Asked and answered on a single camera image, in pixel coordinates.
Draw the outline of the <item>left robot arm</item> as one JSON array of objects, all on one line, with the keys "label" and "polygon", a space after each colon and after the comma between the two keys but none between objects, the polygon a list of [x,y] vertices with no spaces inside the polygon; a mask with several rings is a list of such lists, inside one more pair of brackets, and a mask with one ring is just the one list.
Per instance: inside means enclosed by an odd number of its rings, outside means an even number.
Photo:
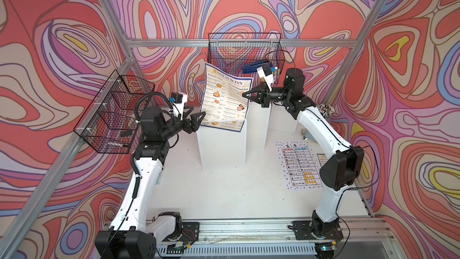
[{"label": "left robot arm", "polygon": [[152,259],[165,239],[183,237],[179,212],[162,212],[147,224],[147,202],[164,171],[172,148],[169,140],[182,131],[198,131],[206,115],[193,113],[193,109],[183,92],[173,92],[169,97],[150,92],[136,102],[134,116],[141,126],[141,136],[129,157],[133,175],[109,229],[96,236],[95,248],[102,259]]}]

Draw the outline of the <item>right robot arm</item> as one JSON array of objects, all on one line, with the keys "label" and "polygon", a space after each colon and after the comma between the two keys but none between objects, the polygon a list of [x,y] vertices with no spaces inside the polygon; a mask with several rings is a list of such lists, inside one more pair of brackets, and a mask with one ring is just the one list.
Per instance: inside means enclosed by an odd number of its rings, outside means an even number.
[{"label": "right robot arm", "polygon": [[272,103],[281,104],[300,124],[307,128],[325,152],[326,163],[319,170],[323,192],[319,206],[313,211],[310,232],[320,239],[338,228],[339,206],[346,190],[358,177],[364,150],[342,138],[321,115],[316,104],[303,93],[305,76],[298,68],[287,70],[283,85],[274,87],[272,67],[259,67],[261,84],[243,97],[266,108]]}]

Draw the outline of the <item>Dim Sum Inn menu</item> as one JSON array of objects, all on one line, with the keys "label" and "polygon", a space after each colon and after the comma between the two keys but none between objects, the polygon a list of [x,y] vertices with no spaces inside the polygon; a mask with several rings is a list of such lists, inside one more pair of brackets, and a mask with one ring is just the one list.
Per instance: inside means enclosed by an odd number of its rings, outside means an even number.
[{"label": "Dim Sum Inn menu", "polygon": [[206,115],[202,126],[240,132],[249,110],[243,93],[253,85],[251,77],[236,77],[212,64],[205,64],[206,82],[201,111]]}]

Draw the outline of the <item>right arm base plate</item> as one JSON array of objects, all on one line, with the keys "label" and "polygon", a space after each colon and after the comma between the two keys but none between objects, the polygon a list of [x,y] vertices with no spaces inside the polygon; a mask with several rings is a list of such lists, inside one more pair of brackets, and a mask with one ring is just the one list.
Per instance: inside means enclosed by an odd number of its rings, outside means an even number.
[{"label": "right arm base plate", "polygon": [[330,223],[321,223],[316,220],[292,221],[287,228],[294,232],[295,238],[298,241],[319,240],[340,242],[344,238],[338,219]]}]

